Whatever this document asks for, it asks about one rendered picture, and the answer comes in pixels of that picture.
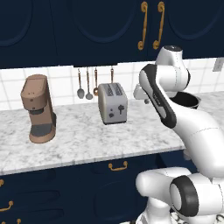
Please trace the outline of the wooden hanging spoon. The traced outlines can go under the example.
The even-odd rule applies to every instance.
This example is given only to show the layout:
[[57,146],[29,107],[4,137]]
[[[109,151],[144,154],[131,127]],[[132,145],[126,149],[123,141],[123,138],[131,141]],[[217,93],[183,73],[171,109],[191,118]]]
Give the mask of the wooden hanging spoon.
[[94,87],[94,95],[98,96],[98,73],[97,73],[97,68],[94,69],[94,83],[95,83],[95,87]]

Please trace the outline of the navy drawer front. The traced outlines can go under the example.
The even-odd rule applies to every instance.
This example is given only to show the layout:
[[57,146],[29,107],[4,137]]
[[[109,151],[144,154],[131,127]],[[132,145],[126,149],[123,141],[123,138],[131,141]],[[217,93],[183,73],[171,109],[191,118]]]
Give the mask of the navy drawer front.
[[10,210],[2,212],[26,212],[36,207],[42,207],[50,202],[57,200],[60,193],[57,191],[36,191],[36,192],[16,192],[16,193],[4,193],[0,196],[0,208],[5,208],[9,204],[9,201],[13,201],[14,205]]
[[[125,157],[101,162],[65,166],[57,168],[56,171],[59,178],[67,180],[69,183],[74,183],[75,181],[84,183],[87,180],[97,184],[109,183],[112,180],[126,179],[136,176],[139,172],[156,168],[156,157],[155,154]],[[122,167],[124,161],[128,161],[128,168],[126,170],[111,171],[108,167],[109,163],[112,163],[114,168]]]
[[0,194],[25,193],[51,188],[56,179],[56,171],[54,169],[28,171],[0,176],[0,179],[3,180],[3,185],[0,186]]

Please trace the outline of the navy wall cupboard door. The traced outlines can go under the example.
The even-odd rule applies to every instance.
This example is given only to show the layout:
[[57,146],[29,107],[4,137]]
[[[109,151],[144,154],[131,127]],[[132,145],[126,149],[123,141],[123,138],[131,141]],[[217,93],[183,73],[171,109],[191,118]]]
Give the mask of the navy wall cupboard door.
[[57,64],[49,0],[0,0],[0,68]]
[[[158,38],[161,14],[158,3],[164,2],[164,28]],[[184,59],[224,57],[224,0],[150,0],[148,57],[154,60],[162,46],[179,46]]]
[[94,67],[144,61],[144,0],[52,0],[58,62]]

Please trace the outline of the grey wall socket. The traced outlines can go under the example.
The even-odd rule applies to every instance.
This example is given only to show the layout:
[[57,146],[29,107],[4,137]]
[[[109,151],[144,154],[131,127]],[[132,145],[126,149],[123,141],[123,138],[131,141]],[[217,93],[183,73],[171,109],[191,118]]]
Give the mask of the grey wall socket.
[[217,58],[215,63],[214,63],[214,66],[213,66],[213,71],[214,72],[220,72],[223,65],[224,65],[224,57]]

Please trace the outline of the brown coffee machine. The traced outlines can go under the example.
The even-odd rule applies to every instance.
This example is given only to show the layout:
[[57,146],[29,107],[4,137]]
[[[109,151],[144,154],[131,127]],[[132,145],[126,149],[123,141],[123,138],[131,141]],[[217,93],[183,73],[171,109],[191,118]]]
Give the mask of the brown coffee machine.
[[56,114],[53,112],[47,77],[43,74],[27,77],[20,95],[31,119],[30,140],[35,144],[52,140],[56,134]]

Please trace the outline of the grey hanging spoon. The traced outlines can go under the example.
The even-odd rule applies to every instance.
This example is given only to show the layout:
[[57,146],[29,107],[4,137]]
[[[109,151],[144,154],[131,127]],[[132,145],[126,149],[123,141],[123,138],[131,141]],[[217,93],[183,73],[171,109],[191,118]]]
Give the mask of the grey hanging spoon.
[[77,95],[80,99],[83,99],[85,95],[85,91],[81,87],[81,71],[78,71],[78,78],[79,78],[79,89],[77,90]]

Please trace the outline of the navy base cupboard door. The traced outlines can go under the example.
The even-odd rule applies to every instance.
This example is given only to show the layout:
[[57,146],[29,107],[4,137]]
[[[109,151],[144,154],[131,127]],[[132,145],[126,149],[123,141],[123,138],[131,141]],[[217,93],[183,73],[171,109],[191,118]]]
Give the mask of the navy base cupboard door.
[[133,179],[79,183],[66,190],[63,224],[121,224],[135,221],[147,199]]

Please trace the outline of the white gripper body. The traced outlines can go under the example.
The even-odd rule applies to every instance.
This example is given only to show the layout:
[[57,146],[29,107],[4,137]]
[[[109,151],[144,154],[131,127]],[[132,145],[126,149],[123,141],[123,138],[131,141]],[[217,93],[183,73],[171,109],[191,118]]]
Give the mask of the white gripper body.
[[140,84],[136,84],[133,96],[136,100],[146,100],[148,98],[148,95],[143,91]]

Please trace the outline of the grey hanging ladle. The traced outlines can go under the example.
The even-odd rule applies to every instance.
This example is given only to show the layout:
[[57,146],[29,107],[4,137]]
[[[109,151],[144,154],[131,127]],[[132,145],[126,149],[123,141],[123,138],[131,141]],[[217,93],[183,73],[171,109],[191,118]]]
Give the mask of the grey hanging ladle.
[[93,99],[93,95],[90,93],[90,87],[89,87],[89,71],[88,71],[88,67],[87,67],[87,94],[86,94],[86,99],[87,100],[92,100]]

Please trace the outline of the black pot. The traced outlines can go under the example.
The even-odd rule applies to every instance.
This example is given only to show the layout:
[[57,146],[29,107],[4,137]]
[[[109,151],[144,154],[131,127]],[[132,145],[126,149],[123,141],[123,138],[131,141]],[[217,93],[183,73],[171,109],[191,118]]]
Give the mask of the black pot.
[[178,105],[189,109],[197,109],[201,102],[199,97],[187,92],[177,92],[175,96],[171,97],[171,100]]

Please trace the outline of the grey toaster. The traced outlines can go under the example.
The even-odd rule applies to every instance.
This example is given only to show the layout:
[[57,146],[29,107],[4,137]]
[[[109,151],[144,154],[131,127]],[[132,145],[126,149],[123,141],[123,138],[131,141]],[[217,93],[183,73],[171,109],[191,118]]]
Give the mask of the grey toaster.
[[102,83],[98,87],[98,108],[104,124],[126,123],[128,98],[119,83]]

